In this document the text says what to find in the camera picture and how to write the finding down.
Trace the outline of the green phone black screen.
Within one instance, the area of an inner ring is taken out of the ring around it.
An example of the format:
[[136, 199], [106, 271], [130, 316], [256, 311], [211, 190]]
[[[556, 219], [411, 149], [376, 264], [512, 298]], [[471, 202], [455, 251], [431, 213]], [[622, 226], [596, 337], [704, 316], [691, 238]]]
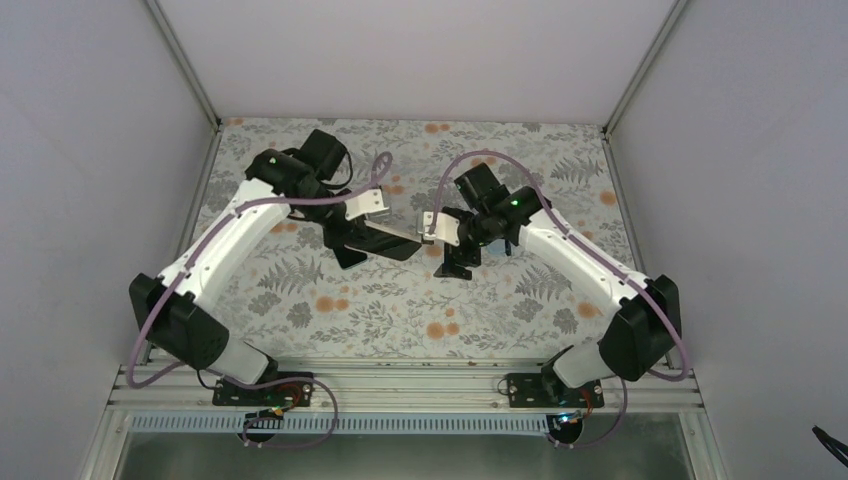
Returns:
[[342, 270], [353, 268], [368, 260], [367, 253], [348, 248], [336, 248], [333, 253]]

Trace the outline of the light blue phone case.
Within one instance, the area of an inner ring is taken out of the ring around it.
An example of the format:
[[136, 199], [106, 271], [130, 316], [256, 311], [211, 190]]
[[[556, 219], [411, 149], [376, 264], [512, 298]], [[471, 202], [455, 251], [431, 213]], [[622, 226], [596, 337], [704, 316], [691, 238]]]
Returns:
[[512, 250], [512, 244], [506, 239], [497, 240], [485, 247], [485, 251], [495, 257], [510, 257]]

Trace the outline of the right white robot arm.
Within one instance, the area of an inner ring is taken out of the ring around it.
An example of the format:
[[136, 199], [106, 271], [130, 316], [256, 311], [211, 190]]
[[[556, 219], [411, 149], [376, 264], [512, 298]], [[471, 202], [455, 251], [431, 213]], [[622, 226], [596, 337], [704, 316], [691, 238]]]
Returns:
[[486, 165], [455, 182], [466, 209], [440, 206], [421, 215], [419, 231], [444, 243], [441, 278], [468, 280], [483, 247], [504, 240], [540, 258], [588, 295], [606, 323], [603, 334], [568, 346], [520, 381], [516, 407], [565, 407], [610, 377], [634, 382], [681, 341], [679, 290], [626, 267], [566, 224], [533, 186], [511, 192]]

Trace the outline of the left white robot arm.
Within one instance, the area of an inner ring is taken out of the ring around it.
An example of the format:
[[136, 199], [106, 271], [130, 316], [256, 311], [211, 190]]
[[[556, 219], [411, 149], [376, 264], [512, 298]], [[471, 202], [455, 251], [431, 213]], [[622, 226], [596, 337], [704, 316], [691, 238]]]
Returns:
[[131, 282], [139, 340], [170, 354], [177, 366], [220, 376], [252, 404], [270, 402], [278, 391], [277, 361], [231, 334], [211, 312], [271, 228], [298, 213], [321, 227], [324, 246], [343, 269], [371, 256], [407, 260], [421, 246], [366, 221], [388, 208], [380, 182], [392, 154], [377, 154], [366, 185], [334, 191], [328, 181], [349, 156], [341, 141], [319, 129], [298, 148], [257, 154], [228, 205], [199, 239], [158, 275], [141, 273]]

